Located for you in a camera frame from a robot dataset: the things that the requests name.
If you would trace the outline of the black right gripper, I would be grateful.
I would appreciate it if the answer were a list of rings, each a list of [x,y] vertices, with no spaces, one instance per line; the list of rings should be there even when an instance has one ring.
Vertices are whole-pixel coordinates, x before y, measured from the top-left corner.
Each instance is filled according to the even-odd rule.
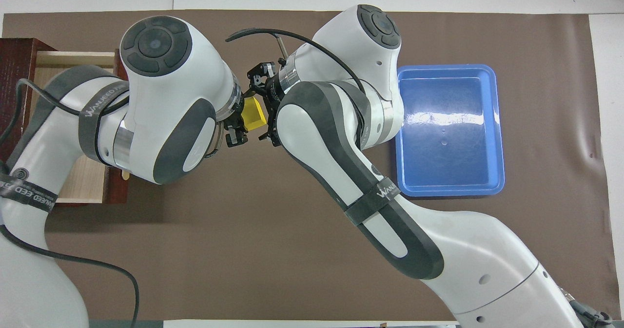
[[[259,63],[247,73],[250,80],[248,96],[265,96],[269,105],[279,105],[285,93],[293,86],[293,67],[275,71],[274,62]]]

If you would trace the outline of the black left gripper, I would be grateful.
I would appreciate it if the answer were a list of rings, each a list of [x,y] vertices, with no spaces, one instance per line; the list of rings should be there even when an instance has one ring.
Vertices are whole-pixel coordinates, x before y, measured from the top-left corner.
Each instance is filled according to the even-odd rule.
[[[258,137],[258,140],[270,139],[274,147],[282,145],[276,126],[278,110],[271,103],[265,102],[265,108],[268,111],[268,129],[265,134]],[[226,144],[228,148],[240,146],[248,142],[247,128],[245,128],[242,113],[244,110],[244,97],[240,97],[236,104],[232,106],[231,120],[225,120]]]

